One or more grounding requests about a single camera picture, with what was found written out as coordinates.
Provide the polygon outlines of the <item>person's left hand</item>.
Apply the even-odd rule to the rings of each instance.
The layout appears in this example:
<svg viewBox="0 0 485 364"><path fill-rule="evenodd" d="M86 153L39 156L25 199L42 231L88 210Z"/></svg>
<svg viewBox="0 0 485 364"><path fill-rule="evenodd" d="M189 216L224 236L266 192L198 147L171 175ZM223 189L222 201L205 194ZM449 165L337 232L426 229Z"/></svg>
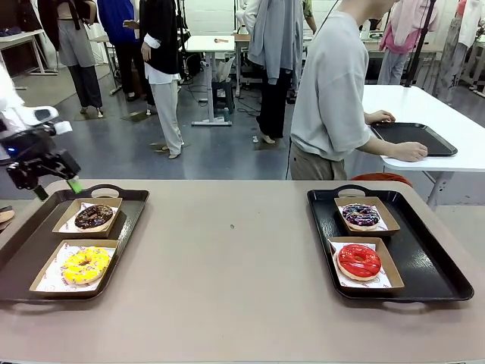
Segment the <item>person's left hand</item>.
<svg viewBox="0 0 485 364"><path fill-rule="evenodd" d="M390 112L384 111L384 110L379 110L374 113L366 114L367 124L386 123L386 122L393 123L395 121L396 121L396 118Z"/></svg>

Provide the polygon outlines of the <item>person's right hand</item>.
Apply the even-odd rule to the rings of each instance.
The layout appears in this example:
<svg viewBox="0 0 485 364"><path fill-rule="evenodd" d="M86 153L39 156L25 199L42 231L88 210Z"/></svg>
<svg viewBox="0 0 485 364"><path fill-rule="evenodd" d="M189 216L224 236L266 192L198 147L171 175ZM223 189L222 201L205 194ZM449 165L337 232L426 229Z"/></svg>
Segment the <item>person's right hand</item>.
<svg viewBox="0 0 485 364"><path fill-rule="evenodd" d="M405 142L395 144L392 157L402 162L419 162L427 157L428 149L418 142Z"/></svg>

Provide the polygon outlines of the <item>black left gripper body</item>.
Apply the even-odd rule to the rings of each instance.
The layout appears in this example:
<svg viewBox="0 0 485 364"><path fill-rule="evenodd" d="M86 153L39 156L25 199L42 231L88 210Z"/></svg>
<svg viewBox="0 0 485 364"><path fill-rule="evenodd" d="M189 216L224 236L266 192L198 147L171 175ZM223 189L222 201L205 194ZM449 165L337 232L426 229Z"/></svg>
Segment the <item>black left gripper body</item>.
<svg viewBox="0 0 485 364"><path fill-rule="evenodd" d="M53 128L33 128L11 136L1 138L1 147L8 157L1 160L1 165L12 162L28 162L48 155L55 149Z"/></svg>

